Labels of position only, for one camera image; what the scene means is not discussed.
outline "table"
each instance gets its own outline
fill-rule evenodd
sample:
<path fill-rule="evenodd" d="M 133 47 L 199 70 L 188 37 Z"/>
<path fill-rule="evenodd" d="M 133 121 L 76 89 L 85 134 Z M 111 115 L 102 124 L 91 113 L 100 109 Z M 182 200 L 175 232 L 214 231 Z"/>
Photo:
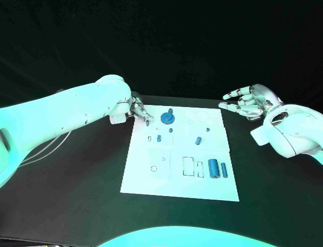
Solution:
<path fill-rule="evenodd" d="M 219 101 L 144 96 L 144 104 L 218 108 Z M 222 110 L 240 202 L 120 193 L 133 119 L 102 118 L 19 168 L 0 189 L 0 238 L 97 246 L 157 226 L 222 230 L 277 246 L 323 246 L 323 166 L 260 147 L 248 122 Z"/>

